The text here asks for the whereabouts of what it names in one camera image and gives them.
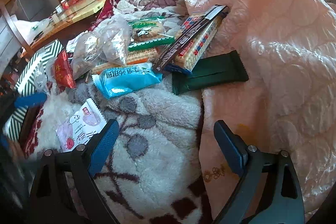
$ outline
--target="clear plastic bag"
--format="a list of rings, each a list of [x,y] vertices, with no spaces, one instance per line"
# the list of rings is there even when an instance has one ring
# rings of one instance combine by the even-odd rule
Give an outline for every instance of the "clear plastic bag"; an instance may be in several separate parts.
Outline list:
[[[131,39],[131,26],[121,16],[113,16],[108,19],[108,22],[102,23],[104,23],[102,27],[105,27],[98,29],[100,34],[99,44],[101,46],[100,58],[125,66],[127,64],[128,45]]]
[[[36,91],[50,95],[49,89],[47,87],[47,81],[48,77],[44,73],[43,63],[41,62],[34,72],[34,85],[36,87]]]
[[[82,34],[77,41],[71,63],[73,79],[77,79],[97,65],[101,54],[99,34],[95,31]]]

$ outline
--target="wooden table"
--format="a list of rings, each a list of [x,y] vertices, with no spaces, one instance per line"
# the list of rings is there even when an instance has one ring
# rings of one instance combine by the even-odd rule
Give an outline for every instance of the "wooden table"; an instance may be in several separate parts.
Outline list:
[[[86,31],[94,23],[105,0],[80,0],[59,16],[60,22],[48,27],[43,36],[30,45],[34,52],[58,39],[66,47],[69,40]]]

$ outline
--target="pink satin bedspread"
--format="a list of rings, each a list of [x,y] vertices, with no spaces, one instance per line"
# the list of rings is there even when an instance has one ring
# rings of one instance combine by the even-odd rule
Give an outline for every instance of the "pink satin bedspread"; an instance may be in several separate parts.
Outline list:
[[[189,14],[214,4],[231,8],[207,55],[237,49],[245,83],[202,92],[199,159],[215,218],[231,195],[233,174],[215,138],[222,119],[247,144],[290,152],[306,219],[336,178],[336,14],[324,0],[185,0]]]

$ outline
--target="blue snack package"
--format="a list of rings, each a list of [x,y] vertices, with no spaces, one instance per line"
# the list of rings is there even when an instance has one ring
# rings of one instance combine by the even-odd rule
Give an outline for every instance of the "blue snack package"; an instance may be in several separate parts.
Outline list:
[[[92,79],[103,96],[109,99],[158,84],[162,74],[152,71],[152,63],[141,63],[106,69],[99,75],[92,75]]]

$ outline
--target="white snack package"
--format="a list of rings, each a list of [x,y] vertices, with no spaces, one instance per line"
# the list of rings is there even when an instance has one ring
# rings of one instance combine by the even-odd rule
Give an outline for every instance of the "white snack package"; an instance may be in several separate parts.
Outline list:
[[[106,125],[104,117],[91,98],[56,130],[62,151],[72,151],[79,144],[87,144],[94,134]]]

